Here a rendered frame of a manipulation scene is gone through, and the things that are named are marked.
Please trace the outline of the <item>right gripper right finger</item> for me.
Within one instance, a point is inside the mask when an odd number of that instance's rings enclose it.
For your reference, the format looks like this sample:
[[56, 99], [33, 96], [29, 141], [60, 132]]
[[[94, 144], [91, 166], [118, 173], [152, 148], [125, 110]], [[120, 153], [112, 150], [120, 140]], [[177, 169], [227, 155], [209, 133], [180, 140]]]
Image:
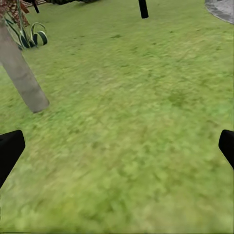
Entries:
[[219, 148], [234, 169], [234, 131], [225, 129], [222, 131]]

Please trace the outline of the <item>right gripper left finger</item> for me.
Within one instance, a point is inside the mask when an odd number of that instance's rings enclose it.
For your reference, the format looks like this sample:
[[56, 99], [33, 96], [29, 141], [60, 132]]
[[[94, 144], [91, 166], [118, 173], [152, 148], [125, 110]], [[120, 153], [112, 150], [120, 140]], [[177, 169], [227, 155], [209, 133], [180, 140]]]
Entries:
[[24, 149], [25, 141], [21, 130], [0, 135], [0, 188]]

